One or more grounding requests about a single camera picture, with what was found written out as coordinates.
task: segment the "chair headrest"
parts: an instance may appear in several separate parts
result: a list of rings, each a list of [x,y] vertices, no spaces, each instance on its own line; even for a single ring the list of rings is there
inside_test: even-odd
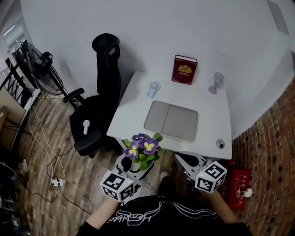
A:
[[[92,48],[96,51],[97,56],[105,58],[114,47],[117,50],[119,43],[120,40],[115,35],[104,33],[93,40]]]

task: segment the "gray tray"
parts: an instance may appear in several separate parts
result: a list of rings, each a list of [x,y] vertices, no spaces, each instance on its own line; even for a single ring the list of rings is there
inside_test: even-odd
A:
[[[199,114],[181,106],[154,101],[144,128],[172,138],[195,141]]]

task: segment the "chair armrest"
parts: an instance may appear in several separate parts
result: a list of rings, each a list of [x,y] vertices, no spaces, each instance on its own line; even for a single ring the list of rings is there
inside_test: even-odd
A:
[[[73,92],[69,93],[67,96],[64,97],[64,103],[72,100],[73,98],[77,98],[78,96],[80,96],[84,92],[85,91],[83,88],[78,88],[78,89],[74,90]]]

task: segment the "red book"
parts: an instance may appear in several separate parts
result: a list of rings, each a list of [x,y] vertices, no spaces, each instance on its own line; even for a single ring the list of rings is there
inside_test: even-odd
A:
[[[172,81],[191,85],[197,65],[197,59],[176,55],[174,59]]]

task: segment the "white wall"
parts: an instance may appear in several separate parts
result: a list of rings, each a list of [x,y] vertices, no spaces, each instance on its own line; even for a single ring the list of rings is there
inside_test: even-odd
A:
[[[276,0],[294,35],[288,1]],[[170,75],[175,54],[197,58],[199,70],[224,73],[233,137],[267,109],[266,98],[275,99],[292,74],[284,65],[295,40],[278,34],[265,0],[21,0],[21,7],[34,45],[53,54],[66,88],[83,87],[85,96],[97,94],[91,43],[105,32],[121,40],[124,86],[135,70]]]
[[[3,27],[3,20],[14,0],[3,0],[0,2],[0,30]]]
[[[23,17],[19,0],[14,0],[3,19],[1,31],[6,32]]]
[[[7,65],[5,63],[4,57],[0,54],[0,72],[5,70],[7,68]]]
[[[22,26],[19,24],[15,25],[15,27],[4,36],[6,43],[9,44],[15,37],[17,37],[22,32]]]

